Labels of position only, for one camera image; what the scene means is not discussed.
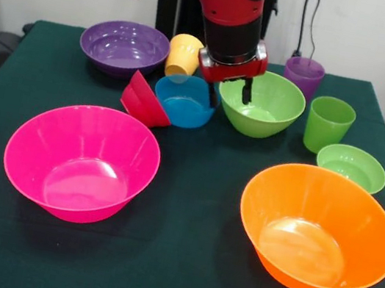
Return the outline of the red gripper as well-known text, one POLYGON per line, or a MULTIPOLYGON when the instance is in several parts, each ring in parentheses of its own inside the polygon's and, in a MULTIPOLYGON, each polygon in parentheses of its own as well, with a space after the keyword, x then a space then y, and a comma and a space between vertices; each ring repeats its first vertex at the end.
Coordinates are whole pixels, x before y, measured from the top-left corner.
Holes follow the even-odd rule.
POLYGON ((244 105, 249 104, 252 101, 252 78, 265 73, 268 64, 266 53, 257 54, 252 60, 239 65, 219 64, 209 56, 206 48, 199 50, 198 60, 202 77, 208 82, 209 106, 211 109, 217 109, 219 102, 215 82, 235 79, 245 79, 242 87, 242 103, 244 105))

